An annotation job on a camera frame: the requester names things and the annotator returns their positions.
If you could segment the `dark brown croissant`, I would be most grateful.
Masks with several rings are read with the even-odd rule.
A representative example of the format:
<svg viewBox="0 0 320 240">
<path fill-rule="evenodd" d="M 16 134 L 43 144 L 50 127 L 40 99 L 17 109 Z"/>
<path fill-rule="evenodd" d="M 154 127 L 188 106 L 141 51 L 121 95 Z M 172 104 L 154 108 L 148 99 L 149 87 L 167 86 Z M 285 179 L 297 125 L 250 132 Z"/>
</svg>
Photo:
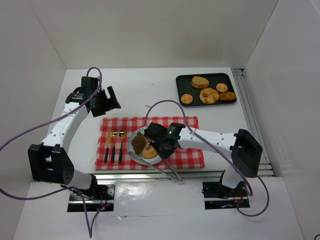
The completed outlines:
<svg viewBox="0 0 320 240">
<path fill-rule="evenodd" d="M 138 132 L 137 135 L 131 141 L 131 145 L 133 147 L 134 152 L 139 155 L 145 146 L 147 145 L 147 141 L 141 132 Z"/>
</svg>

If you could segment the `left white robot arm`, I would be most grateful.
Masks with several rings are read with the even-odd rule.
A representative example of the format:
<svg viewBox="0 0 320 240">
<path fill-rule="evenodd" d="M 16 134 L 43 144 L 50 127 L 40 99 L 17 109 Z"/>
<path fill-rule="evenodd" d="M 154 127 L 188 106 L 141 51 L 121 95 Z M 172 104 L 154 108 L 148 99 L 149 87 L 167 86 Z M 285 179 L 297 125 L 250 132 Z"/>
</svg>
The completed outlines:
<svg viewBox="0 0 320 240">
<path fill-rule="evenodd" d="M 51 132 L 40 144 L 28 148 L 33 180 L 75 187 L 88 198 L 104 190 L 94 175 L 75 170 L 68 156 L 71 141 L 88 114 L 99 117 L 121 107 L 113 88 L 102 89 L 99 84 L 99 78 L 83 76 L 81 85 L 67 96 L 63 113 Z"/>
</svg>

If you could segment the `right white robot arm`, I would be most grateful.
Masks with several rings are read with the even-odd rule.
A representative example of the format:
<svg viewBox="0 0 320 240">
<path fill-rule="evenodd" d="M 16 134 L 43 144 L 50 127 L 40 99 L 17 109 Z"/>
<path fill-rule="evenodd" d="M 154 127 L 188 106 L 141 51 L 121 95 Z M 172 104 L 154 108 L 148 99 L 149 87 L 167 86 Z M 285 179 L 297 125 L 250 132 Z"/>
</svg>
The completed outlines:
<svg viewBox="0 0 320 240">
<path fill-rule="evenodd" d="M 168 128 L 150 123 L 144 136 L 163 159 L 175 149 L 197 149 L 219 154 L 229 167 L 220 177 L 220 185 L 235 189 L 246 178 L 256 178 L 263 148 L 245 129 L 237 133 L 200 130 L 181 123 L 171 123 Z"/>
</svg>

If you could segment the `sliced bread piece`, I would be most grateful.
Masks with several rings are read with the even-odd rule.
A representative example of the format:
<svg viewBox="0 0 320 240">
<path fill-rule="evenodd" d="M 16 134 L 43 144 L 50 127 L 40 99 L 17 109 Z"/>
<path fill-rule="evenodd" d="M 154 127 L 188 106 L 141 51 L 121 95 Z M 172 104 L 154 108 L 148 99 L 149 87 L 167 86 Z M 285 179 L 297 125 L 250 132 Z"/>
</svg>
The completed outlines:
<svg viewBox="0 0 320 240">
<path fill-rule="evenodd" d="M 201 76 L 194 76 L 191 80 L 191 85 L 196 89 L 205 89 L 209 84 L 209 81 L 205 77 Z"/>
</svg>

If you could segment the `clear drinking glass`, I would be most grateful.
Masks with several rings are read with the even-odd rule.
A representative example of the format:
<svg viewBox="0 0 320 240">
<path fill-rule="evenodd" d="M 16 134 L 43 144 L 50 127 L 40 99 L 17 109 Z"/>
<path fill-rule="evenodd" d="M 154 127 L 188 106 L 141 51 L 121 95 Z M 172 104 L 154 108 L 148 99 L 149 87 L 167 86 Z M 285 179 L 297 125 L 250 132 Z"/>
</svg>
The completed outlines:
<svg viewBox="0 0 320 240">
<path fill-rule="evenodd" d="M 176 151 L 179 153 L 186 153 L 188 151 L 188 149 L 187 148 L 177 148 Z"/>
</svg>

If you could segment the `white plate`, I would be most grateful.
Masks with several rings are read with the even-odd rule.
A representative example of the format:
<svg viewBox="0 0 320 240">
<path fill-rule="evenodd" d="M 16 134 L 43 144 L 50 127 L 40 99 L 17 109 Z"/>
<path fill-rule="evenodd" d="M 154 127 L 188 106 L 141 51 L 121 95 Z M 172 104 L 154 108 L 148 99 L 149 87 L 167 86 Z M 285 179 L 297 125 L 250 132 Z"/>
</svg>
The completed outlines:
<svg viewBox="0 0 320 240">
<path fill-rule="evenodd" d="M 141 154 L 137 155 L 135 153 L 133 147 L 132 147 L 132 143 L 131 142 L 132 142 L 133 138 L 137 135 L 138 132 L 141 132 L 143 134 L 143 136 L 144 136 L 144 132 L 145 132 L 146 129 L 147 129 L 146 126 L 140 127 L 137 130 L 133 131 L 129 135 L 129 139 L 128 139 L 127 145 L 126 145 L 127 152 L 128 152 L 129 155 L 130 155 L 130 153 L 133 153 L 133 156 L 131 156 L 131 158 L 134 161 L 136 161 L 137 163 L 139 163 L 139 164 L 142 164 L 142 165 L 147 165 L 147 164 L 155 165 L 155 164 L 158 164 L 158 163 L 160 163 L 162 161 L 162 159 L 160 158 L 159 155 L 157 155 L 154 158 L 146 159 L 146 158 L 143 158 L 143 156 Z M 151 147 L 151 145 L 150 145 L 151 141 L 148 140 L 145 136 L 144 136 L 144 138 L 146 139 L 146 146 L 150 146 Z"/>
</svg>

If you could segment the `small round bun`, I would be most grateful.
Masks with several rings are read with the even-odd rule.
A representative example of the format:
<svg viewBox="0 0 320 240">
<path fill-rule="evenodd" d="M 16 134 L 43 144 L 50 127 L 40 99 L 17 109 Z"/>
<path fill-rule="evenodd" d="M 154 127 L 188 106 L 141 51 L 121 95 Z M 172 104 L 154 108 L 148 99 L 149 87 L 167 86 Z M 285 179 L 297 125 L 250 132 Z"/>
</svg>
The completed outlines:
<svg viewBox="0 0 320 240">
<path fill-rule="evenodd" d="M 193 102 L 193 96 L 186 93 L 181 96 L 180 100 L 183 104 L 189 105 Z"/>
</svg>

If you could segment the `red checkered cloth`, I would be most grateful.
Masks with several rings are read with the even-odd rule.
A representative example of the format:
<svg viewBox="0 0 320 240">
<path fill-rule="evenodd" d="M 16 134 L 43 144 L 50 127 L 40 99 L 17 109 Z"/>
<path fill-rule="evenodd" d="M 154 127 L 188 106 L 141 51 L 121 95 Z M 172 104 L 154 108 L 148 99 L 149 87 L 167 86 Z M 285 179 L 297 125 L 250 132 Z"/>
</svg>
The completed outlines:
<svg viewBox="0 0 320 240">
<path fill-rule="evenodd" d="M 144 117 L 113 117 L 113 118 L 103 118 L 100 125 L 100 137 L 98 139 L 98 145 L 96 150 L 96 160 L 94 163 L 95 171 L 144 171 L 148 170 L 148 166 L 139 164 L 131 159 L 127 152 L 127 143 L 130 134 L 142 128 L 145 123 Z M 113 147 L 113 137 L 110 138 L 109 151 L 107 163 L 104 163 L 104 155 L 106 151 L 106 138 L 108 130 L 111 129 L 111 133 L 114 129 L 117 132 L 125 130 L 127 133 L 126 138 L 123 141 L 123 156 L 122 164 L 118 163 L 119 153 L 121 147 L 121 138 L 118 136 L 116 138 L 115 144 L 115 157 L 114 163 L 111 163 L 112 147 Z M 175 169 L 201 169 L 205 167 L 205 160 L 203 151 L 200 149 L 187 148 L 187 152 L 180 153 L 176 150 L 174 154 L 168 158 L 168 162 Z"/>
</svg>

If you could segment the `large glazed bagel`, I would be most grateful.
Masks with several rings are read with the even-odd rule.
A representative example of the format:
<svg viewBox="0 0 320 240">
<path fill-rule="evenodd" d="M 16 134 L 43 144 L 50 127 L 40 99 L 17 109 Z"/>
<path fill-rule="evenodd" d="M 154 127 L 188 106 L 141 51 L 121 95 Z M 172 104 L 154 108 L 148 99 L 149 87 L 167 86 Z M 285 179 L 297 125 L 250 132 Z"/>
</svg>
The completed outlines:
<svg viewBox="0 0 320 240">
<path fill-rule="evenodd" d="M 219 92 L 213 88 L 204 88 L 201 90 L 199 98 L 205 105 L 215 104 L 219 98 Z"/>
</svg>

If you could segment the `black baking tray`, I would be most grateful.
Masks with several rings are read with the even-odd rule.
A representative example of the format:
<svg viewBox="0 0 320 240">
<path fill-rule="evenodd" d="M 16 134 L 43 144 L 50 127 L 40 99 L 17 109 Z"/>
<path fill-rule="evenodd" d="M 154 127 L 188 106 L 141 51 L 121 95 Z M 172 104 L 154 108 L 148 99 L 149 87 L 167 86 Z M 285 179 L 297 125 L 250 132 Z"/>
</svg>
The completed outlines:
<svg viewBox="0 0 320 240">
<path fill-rule="evenodd" d="M 193 77 L 203 77 L 208 80 L 209 88 L 216 90 L 217 84 L 225 84 L 227 86 L 228 92 L 235 93 L 234 87 L 231 83 L 230 77 L 226 73 L 202 73 L 202 74 L 187 74 L 179 75 L 176 77 L 176 87 L 177 94 L 179 98 L 179 103 L 185 108 L 199 108 L 199 107 L 213 107 L 213 106 L 227 106 L 232 105 L 237 102 L 237 97 L 233 100 L 218 100 L 216 103 L 204 104 L 200 99 L 201 89 L 192 86 Z M 184 94 L 189 94 L 192 96 L 191 103 L 183 103 L 181 97 Z"/>
</svg>

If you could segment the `round bun right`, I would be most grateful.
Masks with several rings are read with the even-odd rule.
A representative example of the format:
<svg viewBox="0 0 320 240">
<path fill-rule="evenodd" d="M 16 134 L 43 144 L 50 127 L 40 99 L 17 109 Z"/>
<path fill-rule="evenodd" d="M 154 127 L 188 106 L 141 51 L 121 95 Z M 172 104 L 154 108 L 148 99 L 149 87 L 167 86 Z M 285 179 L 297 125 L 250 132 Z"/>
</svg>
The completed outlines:
<svg viewBox="0 0 320 240">
<path fill-rule="evenodd" d="M 216 85 L 216 90 L 219 92 L 219 93 L 226 93 L 228 91 L 228 86 L 224 83 L 218 83 Z"/>
</svg>

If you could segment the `brown oblong pastry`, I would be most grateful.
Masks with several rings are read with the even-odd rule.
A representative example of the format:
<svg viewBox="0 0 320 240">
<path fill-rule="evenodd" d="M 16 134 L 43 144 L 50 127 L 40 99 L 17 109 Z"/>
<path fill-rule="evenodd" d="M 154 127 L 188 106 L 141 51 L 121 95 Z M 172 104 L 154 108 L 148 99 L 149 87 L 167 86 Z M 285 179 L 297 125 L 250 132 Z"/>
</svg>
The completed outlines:
<svg viewBox="0 0 320 240">
<path fill-rule="evenodd" d="M 234 92 L 223 92 L 219 94 L 219 99 L 221 101 L 234 101 L 237 99 L 237 96 Z"/>
</svg>

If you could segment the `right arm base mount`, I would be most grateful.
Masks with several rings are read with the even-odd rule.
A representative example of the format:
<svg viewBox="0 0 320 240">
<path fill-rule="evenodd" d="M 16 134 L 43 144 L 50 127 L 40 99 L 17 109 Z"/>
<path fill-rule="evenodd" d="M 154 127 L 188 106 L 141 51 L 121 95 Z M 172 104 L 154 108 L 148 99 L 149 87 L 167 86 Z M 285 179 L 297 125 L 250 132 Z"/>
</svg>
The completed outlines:
<svg viewBox="0 0 320 240">
<path fill-rule="evenodd" d="M 250 208 L 248 194 L 241 181 L 235 189 L 222 186 L 218 181 L 203 182 L 202 194 L 206 210 Z"/>
</svg>

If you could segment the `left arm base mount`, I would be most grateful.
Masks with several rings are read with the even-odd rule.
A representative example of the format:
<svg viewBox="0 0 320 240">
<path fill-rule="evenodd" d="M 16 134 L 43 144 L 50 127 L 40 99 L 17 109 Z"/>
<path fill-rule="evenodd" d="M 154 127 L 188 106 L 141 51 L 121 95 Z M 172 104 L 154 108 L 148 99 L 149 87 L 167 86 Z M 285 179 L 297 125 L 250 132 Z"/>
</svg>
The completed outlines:
<svg viewBox="0 0 320 240">
<path fill-rule="evenodd" d="M 115 196 L 115 184 L 99 185 L 98 192 L 95 195 L 87 196 L 83 195 L 85 200 L 86 209 L 88 212 L 113 212 L 114 211 L 114 196 Z M 73 191 L 69 195 L 68 213 L 83 213 L 84 205 L 81 196 Z"/>
</svg>

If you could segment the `aluminium rail frame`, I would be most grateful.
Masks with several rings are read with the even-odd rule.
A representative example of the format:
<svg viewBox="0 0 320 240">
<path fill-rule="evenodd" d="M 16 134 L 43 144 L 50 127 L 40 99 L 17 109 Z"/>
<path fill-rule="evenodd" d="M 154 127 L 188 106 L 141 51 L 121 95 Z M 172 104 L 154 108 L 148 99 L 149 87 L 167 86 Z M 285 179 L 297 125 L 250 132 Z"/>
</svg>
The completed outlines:
<svg viewBox="0 0 320 240">
<path fill-rule="evenodd" d="M 263 140 L 263 136 L 258 124 L 258 119 L 256 117 L 253 102 L 245 82 L 243 70 L 240 68 L 232 68 L 231 72 L 238 91 L 239 100 L 241 102 L 248 130 L 263 148 L 258 175 L 260 177 L 274 177 L 275 173 L 270 162 L 268 152 L 266 150 L 265 142 Z"/>
</svg>

